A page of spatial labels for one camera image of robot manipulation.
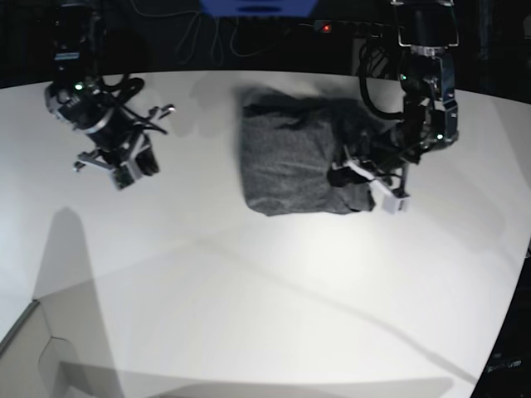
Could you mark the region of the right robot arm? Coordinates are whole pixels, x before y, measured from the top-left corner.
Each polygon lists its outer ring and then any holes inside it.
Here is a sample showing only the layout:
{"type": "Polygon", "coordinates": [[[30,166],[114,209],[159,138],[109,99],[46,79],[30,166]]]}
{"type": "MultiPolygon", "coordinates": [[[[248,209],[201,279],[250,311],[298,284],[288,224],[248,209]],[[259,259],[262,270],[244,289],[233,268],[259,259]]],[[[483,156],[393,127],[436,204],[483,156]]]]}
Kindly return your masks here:
{"type": "Polygon", "coordinates": [[[166,133],[158,121],[175,107],[155,106],[141,116],[127,103],[145,86],[124,73],[109,85],[100,73],[105,23],[87,1],[65,1],[53,19],[53,79],[45,89],[50,114],[86,136],[94,147],[77,155],[75,172],[85,167],[103,171],[117,190],[159,173],[150,132],[166,133]]]}

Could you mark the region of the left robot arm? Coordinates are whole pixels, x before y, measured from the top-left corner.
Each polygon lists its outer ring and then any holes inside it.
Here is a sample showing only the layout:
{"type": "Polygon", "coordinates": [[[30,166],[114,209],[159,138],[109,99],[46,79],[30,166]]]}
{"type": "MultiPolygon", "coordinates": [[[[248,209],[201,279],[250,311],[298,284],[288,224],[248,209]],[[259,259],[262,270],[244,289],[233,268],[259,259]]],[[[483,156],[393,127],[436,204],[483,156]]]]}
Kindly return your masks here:
{"type": "Polygon", "coordinates": [[[368,92],[368,62],[377,39],[359,52],[359,88],[370,113],[393,123],[382,133],[343,137],[327,173],[334,187],[366,184],[383,195],[390,214],[407,211],[411,197],[407,177],[421,156],[450,147],[459,138],[455,68],[450,49],[460,43],[452,1],[392,1],[400,47],[397,78],[403,91],[402,111],[384,112],[368,92]]]}

